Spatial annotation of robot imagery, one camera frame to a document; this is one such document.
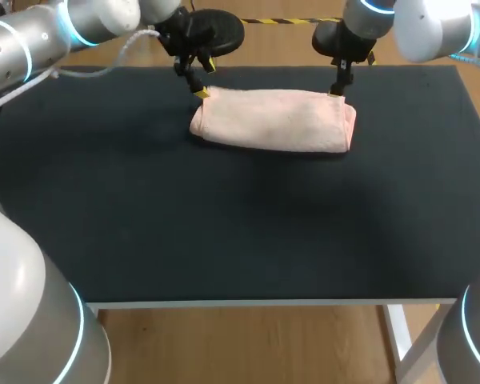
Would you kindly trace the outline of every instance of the black mat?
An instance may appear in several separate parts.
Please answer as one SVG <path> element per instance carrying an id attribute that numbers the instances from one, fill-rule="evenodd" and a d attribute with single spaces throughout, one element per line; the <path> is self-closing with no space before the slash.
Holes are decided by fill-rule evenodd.
<path id="1" fill-rule="evenodd" d="M 453 67 L 355 70 L 345 157 L 204 146 L 168 69 L 47 81 L 0 120 L 0 199 L 87 301 L 453 298 L 480 269 L 480 121 Z M 326 91 L 329 68 L 224 69 Z"/>

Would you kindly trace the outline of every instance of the folded towel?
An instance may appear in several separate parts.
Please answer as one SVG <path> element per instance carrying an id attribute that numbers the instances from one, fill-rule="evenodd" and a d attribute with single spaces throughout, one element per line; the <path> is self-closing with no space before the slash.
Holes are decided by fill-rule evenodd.
<path id="1" fill-rule="evenodd" d="M 355 109 L 345 98 L 304 90 L 209 88 L 190 132 L 231 146 L 293 152 L 347 152 Z"/>

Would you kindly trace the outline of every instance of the blue led ring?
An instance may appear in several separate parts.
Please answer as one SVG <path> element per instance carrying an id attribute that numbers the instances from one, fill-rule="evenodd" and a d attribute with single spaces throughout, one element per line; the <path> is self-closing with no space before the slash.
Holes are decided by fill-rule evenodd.
<path id="1" fill-rule="evenodd" d="M 19 32 L 17 32 L 15 28 L 10 26 L 6 22 L 3 22 L 2 20 L 0 20 L 0 26 L 8 30 L 14 36 L 18 44 L 23 48 L 23 52 L 25 52 L 26 75 L 23 81 L 26 82 L 32 74 L 32 54 L 30 53 L 30 49 L 26 44 L 25 39 L 23 39 L 23 36 Z"/>
<path id="2" fill-rule="evenodd" d="M 54 384 L 60 384 L 62 380 L 64 380 L 64 378 L 67 376 L 67 373 L 70 371 L 70 368 L 77 357 L 78 350 L 80 350 L 80 345 L 82 344 L 82 339 L 83 339 L 83 304 L 75 288 L 73 288 L 71 284 L 70 286 L 78 302 L 78 310 L 80 313 L 80 327 L 78 328 L 77 342 L 74 345 L 73 352 L 71 353 L 70 358 L 68 359 L 66 365 L 64 366 L 64 369 L 61 371 L 60 375 L 55 379 Z"/>
<path id="3" fill-rule="evenodd" d="M 77 31 L 77 29 L 74 27 L 73 22 L 71 21 L 70 9 L 68 8 L 68 1 L 69 0 L 64 0 L 64 3 L 59 3 L 61 16 L 62 16 L 62 20 L 64 21 L 64 24 L 66 24 L 66 26 L 69 28 L 70 33 L 82 44 L 84 44 L 85 46 L 97 46 L 98 44 L 94 44 L 93 42 L 89 42 L 85 40 L 84 37 L 81 36 L 80 33 Z"/>
<path id="4" fill-rule="evenodd" d="M 383 8 L 377 8 L 376 6 L 372 6 L 366 0 L 360 0 L 361 4 L 363 4 L 369 10 L 373 12 L 377 12 L 378 14 L 394 14 L 394 10 L 385 10 Z"/>
<path id="5" fill-rule="evenodd" d="M 464 328 L 464 335 L 466 336 L 467 343 L 470 345 L 471 352 L 473 352 L 477 361 L 480 363 L 480 353 L 478 352 L 477 347 L 474 345 L 473 339 L 471 338 L 466 324 L 466 296 L 468 289 L 469 287 L 466 288 L 466 292 L 464 292 L 464 297 L 462 298 L 462 328 Z"/>

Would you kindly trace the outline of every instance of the black round base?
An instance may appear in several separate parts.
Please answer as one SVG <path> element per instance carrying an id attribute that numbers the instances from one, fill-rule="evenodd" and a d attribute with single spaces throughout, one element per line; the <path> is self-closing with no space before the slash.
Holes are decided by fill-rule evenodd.
<path id="1" fill-rule="evenodd" d="M 243 43 L 245 31 L 239 18 L 224 10 L 196 10 L 190 14 L 191 30 L 212 26 L 215 37 L 206 45 L 212 57 L 217 58 L 237 50 Z"/>

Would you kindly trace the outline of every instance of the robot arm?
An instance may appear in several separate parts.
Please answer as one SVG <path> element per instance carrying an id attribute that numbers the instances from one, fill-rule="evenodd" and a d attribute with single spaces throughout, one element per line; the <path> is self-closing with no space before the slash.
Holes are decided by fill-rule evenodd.
<path id="1" fill-rule="evenodd" d="M 69 52 L 146 25 L 162 25 L 180 0 L 53 0 L 0 17 L 0 93 L 28 82 Z"/>
<path id="2" fill-rule="evenodd" d="M 315 50 L 338 67 L 332 94 L 343 94 L 353 81 L 351 64 L 367 60 L 393 24 L 398 50 L 410 62 L 480 58 L 480 0 L 346 0 L 342 18 L 320 23 L 313 36 Z"/>

